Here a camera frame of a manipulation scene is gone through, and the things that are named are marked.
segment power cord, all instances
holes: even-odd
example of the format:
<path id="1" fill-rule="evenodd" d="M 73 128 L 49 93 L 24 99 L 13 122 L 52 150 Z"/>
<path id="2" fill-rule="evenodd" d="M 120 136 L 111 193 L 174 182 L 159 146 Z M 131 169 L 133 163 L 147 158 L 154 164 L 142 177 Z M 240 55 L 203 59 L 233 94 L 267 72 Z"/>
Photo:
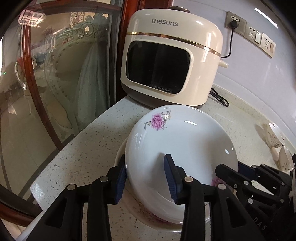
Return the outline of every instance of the power cord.
<path id="1" fill-rule="evenodd" d="M 221 58 L 228 58 L 228 57 L 231 55 L 233 32 L 234 32 L 234 30 L 239 26 L 239 24 L 238 24 L 238 22 L 237 22 L 236 20 L 232 20 L 232 21 L 229 23 L 229 26 L 230 26 L 231 29 L 232 29 L 231 37 L 230 37 L 229 54 L 226 55 L 226 56 L 222 56 Z"/>
<path id="2" fill-rule="evenodd" d="M 229 102 L 224 97 L 219 95 L 217 91 L 215 91 L 213 88 L 211 88 L 210 95 L 213 96 L 216 100 L 218 100 L 223 106 L 229 106 Z"/>
<path id="3" fill-rule="evenodd" d="M 226 56 L 222 56 L 221 58 L 228 58 L 231 55 L 233 32 L 239 26 L 239 24 L 238 24 L 238 22 L 236 20 L 232 20 L 229 23 L 229 26 L 231 27 L 231 30 L 232 30 L 231 37 L 230 37 L 229 54 L 226 55 Z M 213 88 L 211 88 L 210 95 L 213 96 L 216 100 L 218 100 L 223 106 L 226 106 L 226 107 L 229 106 L 228 101 L 224 97 L 222 97 L 221 95 L 219 95 L 217 93 L 217 91 L 215 91 Z"/>

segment pink flower pattern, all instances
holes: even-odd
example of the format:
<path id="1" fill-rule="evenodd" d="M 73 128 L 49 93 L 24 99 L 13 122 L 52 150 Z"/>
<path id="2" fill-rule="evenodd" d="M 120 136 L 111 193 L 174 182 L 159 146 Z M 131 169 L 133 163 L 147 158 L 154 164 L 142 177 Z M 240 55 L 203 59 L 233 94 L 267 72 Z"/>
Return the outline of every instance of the pink flower pattern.
<path id="1" fill-rule="evenodd" d="M 218 177 L 215 177 L 215 178 L 212 179 L 211 186 L 217 187 L 220 183 L 223 183 L 223 184 L 227 185 L 226 182 L 224 182 L 222 179 L 220 179 Z"/>
<path id="2" fill-rule="evenodd" d="M 166 122 L 171 118 L 170 116 L 170 110 L 166 111 L 164 114 L 163 112 L 157 113 L 156 115 L 152 115 L 151 121 L 145 122 L 144 129 L 146 130 L 146 126 L 149 125 L 155 130 L 164 130 L 166 129 Z"/>

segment white bowl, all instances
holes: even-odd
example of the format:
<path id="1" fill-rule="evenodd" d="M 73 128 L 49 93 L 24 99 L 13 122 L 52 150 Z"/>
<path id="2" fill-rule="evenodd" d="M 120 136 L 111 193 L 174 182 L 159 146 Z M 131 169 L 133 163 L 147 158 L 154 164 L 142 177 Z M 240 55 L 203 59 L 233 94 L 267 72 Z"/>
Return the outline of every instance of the white bowl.
<path id="1" fill-rule="evenodd" d="M 171 199 L 163 169 L 165 154 L 203 184 L 216 178 L 223 163 L 238 171 L 233 144 L 220 124 L 208 114 L 184 105 L 159 107 L 133 127 L 126 144 L 126 170 L 143 205 L 171 223 L 183 222 L 185 205 Z"/>

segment wall outlet panel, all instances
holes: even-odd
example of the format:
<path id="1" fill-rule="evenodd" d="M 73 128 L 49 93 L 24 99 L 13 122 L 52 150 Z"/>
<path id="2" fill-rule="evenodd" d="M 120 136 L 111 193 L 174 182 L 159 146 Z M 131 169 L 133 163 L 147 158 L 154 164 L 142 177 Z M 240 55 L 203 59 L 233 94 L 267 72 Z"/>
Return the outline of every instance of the wall outlet panel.
<path id="1" fill-rule="evenodd" d="M 270 57 L 274 57 L 274 52 L 276 49 L 276 43 L 268 37 L 265 33 L 262 33 L 260 48 L 267 53 Z"/>
<path id="2" fill-rule="evenodd" d="M 260 42 L 257 43 L 255 41 L 256 38 L 256 34 L 257 34 L 257 30 L 254 29 L 249 22 L 247 22 L 246 24 L 246 29 L 244 32 L 244 37 L 249 40 L 251 43 L 255 44 L 257 47 L 260 47 Z"/>
<path id="3" fill-rule="evenodd" d="M 229 23 L 233 20 L 238 22 L 238 27 L 234 31 L 243 36 L 246 29 L 247 21 L 232 12 L 227 12 L 225 27 L 231 29 L 231 27 L 229 26 Z"/>

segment robotic hand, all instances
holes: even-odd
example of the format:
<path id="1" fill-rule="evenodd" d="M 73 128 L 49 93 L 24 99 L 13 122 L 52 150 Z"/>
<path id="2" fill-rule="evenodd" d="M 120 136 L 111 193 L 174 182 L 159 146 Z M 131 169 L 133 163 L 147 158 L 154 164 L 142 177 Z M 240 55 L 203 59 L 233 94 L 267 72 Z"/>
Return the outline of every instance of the robotic hand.
<path id="1" fill-rule="evenodd" d="M 181 241 L 205 239 L 205 208 L 210 203 L 212 241 L 296 240 L 296 216 L 288 194 L 292 177 L 268 167 L 249 167 L 239 163 L 239 172 L 224 164 L 216 175 L 236 190 L 236 196 L 225 184 L 212 187 L 187 176 L 177 167 L 170 154 L 164 157 L 164 170 L 171 197 L 177 205 L 185 204 Z M 255 180 L 272 194 L 252 186 Z M 81 240 L 83 204 L 88 202 L 87 240 L 111 241 L 108 204 L 116 205 L 126 181 L 124 155 L 90 185 L 69 184 L 48 208 L 27 241 Z"/>

